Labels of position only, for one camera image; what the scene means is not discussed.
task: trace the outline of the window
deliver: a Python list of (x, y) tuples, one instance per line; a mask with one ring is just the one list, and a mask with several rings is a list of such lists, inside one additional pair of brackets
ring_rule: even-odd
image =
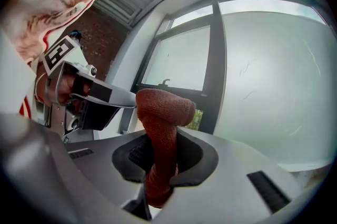
[(196, 18), (211, 15), (212, 13), (213, 13), (212, 5), (200, 8), (198, 10), (192, 11), (186, 15), (176, 18), (172, 24), (172, 28), (184, 24), (188, 21), (192, 21)]
[(210, 27), (198, 28), (159, 41), (142, 83), (202, 90), (210, 45)]
[(235, 0), (220, 3), (221, 14), (238, 12), (273, 12), (304, 16), (325, 24), (319, 14), (311, 7), (282, 0)]
[(328, 164), (337, 67), (331, 29), (266, 12), (223, 15), (223, 22), (226, 85), (214, 135), (247, 144), (288, 171)]

